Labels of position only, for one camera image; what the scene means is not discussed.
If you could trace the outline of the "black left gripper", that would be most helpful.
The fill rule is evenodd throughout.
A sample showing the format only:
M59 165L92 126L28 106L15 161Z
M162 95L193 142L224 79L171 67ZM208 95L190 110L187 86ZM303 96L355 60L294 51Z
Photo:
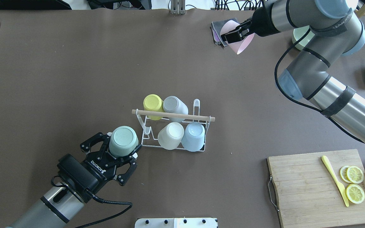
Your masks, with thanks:
M92 147L100 142L100 150L93 152ZM110 153L109 144L110 136L98 132L80 144L80 149L86 154L82 162L70 154L59 159L59 176L83 203L87 203L111 180L125 186L138 166L138 145L129 155L116 158Z

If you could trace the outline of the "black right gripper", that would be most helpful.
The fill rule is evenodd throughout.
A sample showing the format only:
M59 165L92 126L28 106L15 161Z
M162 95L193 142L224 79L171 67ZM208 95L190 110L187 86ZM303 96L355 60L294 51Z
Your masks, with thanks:
M251 34L265 37L280 33L272 21L272 6L263 6L255 10L248 20L237 23L229 20L221 29L221 38L227 43L237 43Z

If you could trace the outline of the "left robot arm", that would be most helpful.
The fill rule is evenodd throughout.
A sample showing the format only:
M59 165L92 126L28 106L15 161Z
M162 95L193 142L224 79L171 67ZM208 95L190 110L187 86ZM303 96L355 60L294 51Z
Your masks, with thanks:
M116 180L124 186L137 167L137 152L141 144L132 147L124 157L110 153L110 136L98 132L80 144L86 157L79 162L71 154L59 159L58 177L52 188L45 193L28 211L13 222L11 228L63 228L84 207L89 200L98 203L126 205L123 211L82 227L98 224L125 213L132 207L131 202L105 200L97 196L98 191L109 181Z

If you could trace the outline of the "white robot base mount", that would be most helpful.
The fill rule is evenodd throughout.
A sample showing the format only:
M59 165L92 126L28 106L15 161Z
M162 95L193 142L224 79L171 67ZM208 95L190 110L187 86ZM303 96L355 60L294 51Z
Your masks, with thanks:
M217 218L140 218L135 228L217 228Z

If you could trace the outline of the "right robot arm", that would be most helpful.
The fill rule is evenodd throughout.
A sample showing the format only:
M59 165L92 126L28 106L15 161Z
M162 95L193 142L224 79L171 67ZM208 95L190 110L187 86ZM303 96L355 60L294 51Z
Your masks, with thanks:
M265 0L251 18L222 32L221 39L236 43L252 34L264 37L309 27L314 36L275 78L277 87L295 103L309 100L314 110L365 143L365 99L327 73L336 59L365 44L357 5L357 0Z

